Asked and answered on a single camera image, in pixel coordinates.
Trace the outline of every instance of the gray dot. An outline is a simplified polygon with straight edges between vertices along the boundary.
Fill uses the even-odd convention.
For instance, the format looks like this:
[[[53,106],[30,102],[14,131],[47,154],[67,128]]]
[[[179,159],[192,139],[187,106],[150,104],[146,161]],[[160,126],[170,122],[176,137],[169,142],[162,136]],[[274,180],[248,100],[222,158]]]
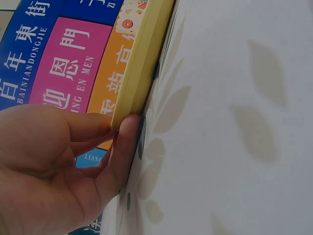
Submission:
[[[147,131],[147,119],[146,119],[146,117],[144,117],[142,129],[141,129],[141,134],[140,134],[140,138],[139,138],[139,146],[138,146],[139,147],[138,148],[138,155],[139,155],[140,160],[142,160],[142,156],[143,156],[143,149],[144,149],[145,140],[146,140],[146,131]]]
[[[129,212],[130,209],[131,209],[131,193],[129,192],[127,194],[127,211]]]

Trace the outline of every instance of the hand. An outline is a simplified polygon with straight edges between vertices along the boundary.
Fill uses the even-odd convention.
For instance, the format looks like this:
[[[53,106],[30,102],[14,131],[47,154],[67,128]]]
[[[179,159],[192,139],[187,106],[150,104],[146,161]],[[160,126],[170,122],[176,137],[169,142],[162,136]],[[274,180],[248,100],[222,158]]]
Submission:
[[[126,184],[140,118],[118,133],[110,115],[76,114],[51,106],[0,112],[0,233],[65,235],[98,217]],[[97,167],[75,158],[114,138]]]

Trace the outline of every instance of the white surface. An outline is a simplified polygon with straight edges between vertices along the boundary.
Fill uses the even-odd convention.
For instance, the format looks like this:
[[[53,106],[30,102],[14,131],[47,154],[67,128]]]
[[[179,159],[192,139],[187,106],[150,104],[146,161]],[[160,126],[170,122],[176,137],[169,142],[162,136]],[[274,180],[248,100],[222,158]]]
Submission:
[[[175,31],[184,17],[185,27],[171,71],[182,58],[184,65],[171,95],[185,86],[192,89],[173,128],[149,136],[163,140],[166,155],[153,193],[139,199],[144,234],[313,232],[310,5],[308,0],[180,1]],[[279,61],[286,106],[255,86],[250,42],[269,48]],[[165,84],[157,88],[157,103]],[[274,161],[262,161],[247,150],[232,112],[246,105],[258,110],[271,127],[278,151]],[[144,159],[140,175],[150,165]],[[131,186],[128,190],[137,192]],[[160,224],[146,216],[148,200],[156,201],[164,213]],[[128,222],[124,231],[133,229]]]

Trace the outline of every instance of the pink sign strip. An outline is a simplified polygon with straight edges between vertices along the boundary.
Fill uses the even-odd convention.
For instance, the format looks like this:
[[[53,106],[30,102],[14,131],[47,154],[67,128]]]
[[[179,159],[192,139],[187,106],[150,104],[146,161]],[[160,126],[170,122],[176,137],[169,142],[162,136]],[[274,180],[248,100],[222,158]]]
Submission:
[[[107,25],[58,18],[29,103],[85,113],[111,30]]]

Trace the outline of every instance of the donut illustration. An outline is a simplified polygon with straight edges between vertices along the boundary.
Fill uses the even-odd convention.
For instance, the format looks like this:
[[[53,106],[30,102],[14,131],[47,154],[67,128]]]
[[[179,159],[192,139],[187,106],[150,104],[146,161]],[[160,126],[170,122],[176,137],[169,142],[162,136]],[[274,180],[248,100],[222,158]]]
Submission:
[[[123,28],[131,28],[134,25],[132,20],[124,20],[122,23]]]

